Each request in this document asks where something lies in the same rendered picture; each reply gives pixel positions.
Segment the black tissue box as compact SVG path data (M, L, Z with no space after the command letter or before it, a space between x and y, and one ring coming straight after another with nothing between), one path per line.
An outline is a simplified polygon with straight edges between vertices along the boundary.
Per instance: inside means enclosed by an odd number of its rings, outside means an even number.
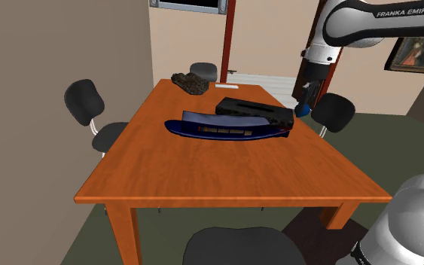
M290 108L225 97L215 106L216 114L265 117L271 126L292 129L294 114Z

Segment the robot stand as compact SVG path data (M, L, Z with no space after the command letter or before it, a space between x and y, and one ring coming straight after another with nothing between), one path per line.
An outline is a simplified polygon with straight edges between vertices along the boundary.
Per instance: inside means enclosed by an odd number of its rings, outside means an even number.
M349 219L341 230L327 230L319 220L321 208L303 208L283 229L307 265L335 265L350 253L368 229Z

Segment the red door frame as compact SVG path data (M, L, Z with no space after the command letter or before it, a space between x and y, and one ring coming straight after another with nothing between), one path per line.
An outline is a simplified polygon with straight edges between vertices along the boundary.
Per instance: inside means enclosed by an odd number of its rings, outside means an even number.
M319 18L321 16L321 12L324 9L324 6L326 2L329 0L319 0L316 13L314 16L313 24L310 30L310 34L308 37L306 49L309 49L310 42L313 39L313 36L315 35L316 30L316 24L319 21ZM231 42L232 42L232 34L233 34L233 22L234 22L234 15L235 15L235 9L236 9L236 0L227 0L228 4L228 12L226 15L226 23L225 23L225 33L224 33L224 47L223 47L223 54L222 54L222 60L221 60L221 70L220 70L220 82L226 83L227 82L227 73L228 73L228 66L229 66L229 60L230 60L230 48L231 48ZM339 62L339 58L341 55L342 50L339 49L335 55L337 57L334 57L332 59L332 64L329 65L328 70L325 72L325 79L323 82L319 85L319 90L315 94L315 96L310 101L310 106L314 107L316 103L320 100L320 98L328 91L328 86L331 82L331 79L334 75L335 69L337 67L337 63ZM307 80L307 76L305 75L305 72L309 68L308 62L305 59L302 59L299 72L297 75L297 85L300 86L303 84L304 81Z

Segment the blue boat model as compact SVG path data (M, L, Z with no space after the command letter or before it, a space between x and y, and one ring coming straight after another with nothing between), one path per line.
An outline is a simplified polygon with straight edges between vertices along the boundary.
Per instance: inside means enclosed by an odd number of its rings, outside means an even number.
M183 111L181 120L167 120L165 127L179 136L218 141L251 141L288 137L291 127L271 125L265 117L202 114Z

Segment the black chair with metal frame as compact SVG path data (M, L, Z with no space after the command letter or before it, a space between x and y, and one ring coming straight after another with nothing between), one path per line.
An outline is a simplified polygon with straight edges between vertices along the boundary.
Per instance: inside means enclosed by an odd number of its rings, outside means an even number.
M94 118L105 110L105 103L90 79L72 83L64 93L64 102L74 119L80 125L90 128L93 134L92 147L104 157L128 123L114 122L96 128Z
M335 93L325 93L311 111L311 118L322 125L319 136L323 138L329 130L338 133L355 114L354 104Z
M195 62L191 64L190 72L209 82L216 82L218 79L218 68L210 62Z
M284 233L269 227L210 227L196 232L182 265L307 265Z

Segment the dark woven lump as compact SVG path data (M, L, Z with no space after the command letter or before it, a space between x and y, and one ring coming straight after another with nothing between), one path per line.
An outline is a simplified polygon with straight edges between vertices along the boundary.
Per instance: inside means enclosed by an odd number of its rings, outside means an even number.
M209 82L192 72L175 73L172 75L171 81L186 93L194 96L203 95L209 89Z

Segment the orange wooden table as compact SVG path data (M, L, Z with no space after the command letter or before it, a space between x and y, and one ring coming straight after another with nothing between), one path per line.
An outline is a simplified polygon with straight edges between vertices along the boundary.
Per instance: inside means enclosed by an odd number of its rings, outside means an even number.
M166 129L183 111L213 113L225 97L276 104L257 85L192 96L163 79L75 195L77 203L105 205L124 265L142 265L139 208L319 207L321 222L336 230L358 205L390 201L302 120L286 138L248 142L191 139Z

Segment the grey framed dark screen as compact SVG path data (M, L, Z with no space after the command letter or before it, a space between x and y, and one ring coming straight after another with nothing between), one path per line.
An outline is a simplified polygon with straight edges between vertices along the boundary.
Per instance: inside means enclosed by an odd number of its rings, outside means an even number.
M153 8L193 11L207 14L227 13L228 0L148 0Z

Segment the framed wall picture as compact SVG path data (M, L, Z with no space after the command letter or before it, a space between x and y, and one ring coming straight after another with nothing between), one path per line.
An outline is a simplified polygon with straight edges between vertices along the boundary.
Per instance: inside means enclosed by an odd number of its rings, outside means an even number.
M384 69L424 74L424 38L399 38Z

